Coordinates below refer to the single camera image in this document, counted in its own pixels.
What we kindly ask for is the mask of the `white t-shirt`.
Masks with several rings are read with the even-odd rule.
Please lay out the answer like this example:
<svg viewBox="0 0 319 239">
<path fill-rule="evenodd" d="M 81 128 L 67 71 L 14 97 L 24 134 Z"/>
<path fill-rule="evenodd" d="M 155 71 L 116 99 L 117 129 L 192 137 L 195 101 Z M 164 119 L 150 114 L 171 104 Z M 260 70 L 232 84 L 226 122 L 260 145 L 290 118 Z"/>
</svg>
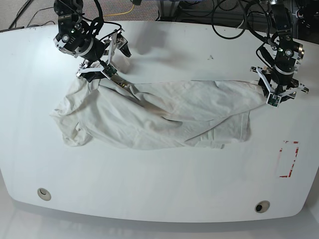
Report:
<svg viewBox="0 0 319 239">
<path fill-rule="evenodd" d="M 98 139 L 137 150 L 220 149 L 249 138 L 249 113 L 264 103 L 261 87 L 250 82 L 79 77 L 51 117 L 72 147 Z"/>
</svg>

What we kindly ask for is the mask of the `red tape rectangle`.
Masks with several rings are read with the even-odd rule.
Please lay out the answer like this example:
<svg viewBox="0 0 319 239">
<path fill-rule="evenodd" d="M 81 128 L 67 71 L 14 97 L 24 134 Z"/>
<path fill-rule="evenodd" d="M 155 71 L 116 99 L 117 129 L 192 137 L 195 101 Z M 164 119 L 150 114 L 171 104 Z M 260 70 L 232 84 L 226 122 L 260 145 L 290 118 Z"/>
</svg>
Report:
<svg viewBox="0 0 319 239">
<path fill-rule="evenodd" d="M 280 147 L 276 176 L 279 178 L 290 178 L 299 152 L 298 141 L 284 140 Z"/>
</svg>

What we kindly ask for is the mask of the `right table grommet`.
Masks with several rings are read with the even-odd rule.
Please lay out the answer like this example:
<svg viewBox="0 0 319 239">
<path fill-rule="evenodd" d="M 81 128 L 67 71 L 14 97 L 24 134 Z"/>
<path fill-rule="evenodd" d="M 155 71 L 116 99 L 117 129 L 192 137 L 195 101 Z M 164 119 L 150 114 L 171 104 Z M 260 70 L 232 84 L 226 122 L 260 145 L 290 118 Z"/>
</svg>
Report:
<svg viewBox="0 0 319 239">
<path fill-rule="evenodd" d="M 266 212 L 270 207 L 270 202 L 269 201 L 260 201 L 256 206 L 255 206 L 255 212 L 256 213 L 264 213 Z"/>
</svg>

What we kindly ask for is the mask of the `table grommet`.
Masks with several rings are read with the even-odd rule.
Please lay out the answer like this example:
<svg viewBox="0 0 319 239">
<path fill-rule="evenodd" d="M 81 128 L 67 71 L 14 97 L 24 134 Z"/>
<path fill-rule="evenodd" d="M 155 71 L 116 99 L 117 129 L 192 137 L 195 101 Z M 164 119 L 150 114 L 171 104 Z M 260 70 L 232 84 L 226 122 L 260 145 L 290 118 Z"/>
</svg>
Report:
<svg viewBox="0 0 319 239">
<path fill-rule="evenodd" d="M 51 200 L 51 194 L 49 193 L 49 191 L 47 191 L 44 188 L 39 188 L 37 190 L 37 194 L 44 201 L 50 201 Z"/>
<path fill-rule="evenodd" d="M 260 201 L 256 206 L 255 206 L 255 212 L 256 213 L 264 213 L 266 212 L 270 207 L 270 202 L 269 201 Z"/>
</svg>

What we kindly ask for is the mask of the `left table grommet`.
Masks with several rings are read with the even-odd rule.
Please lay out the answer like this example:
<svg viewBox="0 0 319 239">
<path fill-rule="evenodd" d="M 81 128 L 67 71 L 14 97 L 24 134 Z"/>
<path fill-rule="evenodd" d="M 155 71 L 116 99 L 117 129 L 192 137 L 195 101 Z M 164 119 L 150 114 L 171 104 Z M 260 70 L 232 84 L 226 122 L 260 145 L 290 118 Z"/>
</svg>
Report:
<svg viewBox="0 0 319 239">
<path fill-rule="evenodd" d="M 49 193 L 49 191 L 47 191 L 44 188 L 39 188 L 37 190 L 37 194 L 44 201 L 50 201 L 51 200 L 51 194 Z"/>
</svg>

